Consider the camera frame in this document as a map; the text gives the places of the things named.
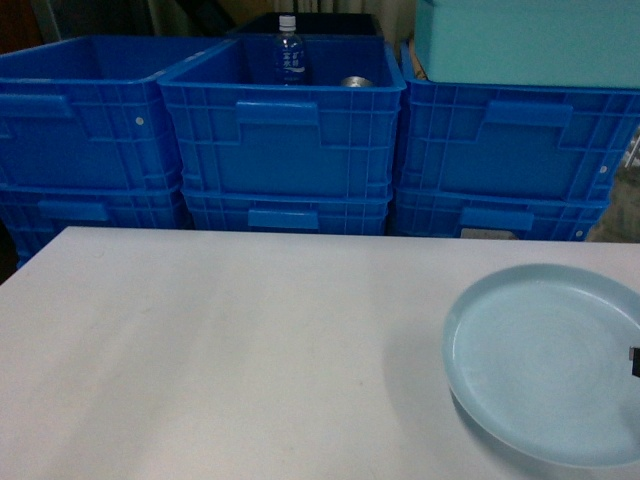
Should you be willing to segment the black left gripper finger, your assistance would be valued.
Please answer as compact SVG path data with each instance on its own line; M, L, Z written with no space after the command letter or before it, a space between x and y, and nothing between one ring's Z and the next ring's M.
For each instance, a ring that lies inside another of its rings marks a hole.
M640 348L631 346L629 348L629 360L631 361L631 373L634 377L640 377Z

